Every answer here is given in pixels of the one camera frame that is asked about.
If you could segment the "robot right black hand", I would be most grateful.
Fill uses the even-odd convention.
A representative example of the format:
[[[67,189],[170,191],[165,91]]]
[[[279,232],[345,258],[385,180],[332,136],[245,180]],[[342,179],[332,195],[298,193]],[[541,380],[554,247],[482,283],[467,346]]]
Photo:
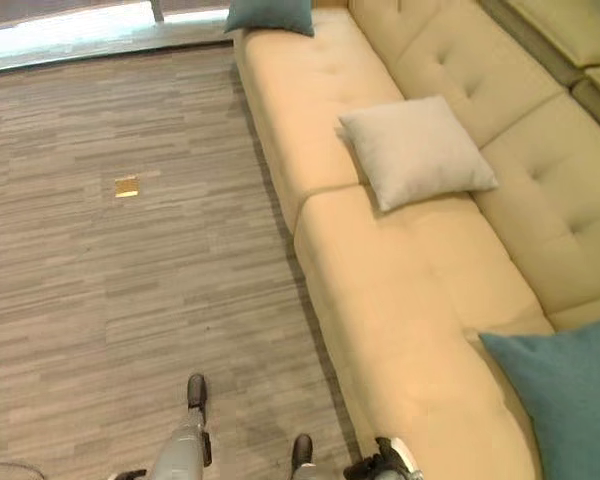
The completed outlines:
[[[397,437],[376,437],[378,451],[343,471],[348,480],[404,479],[422,480],[424,474],[406,444]]]

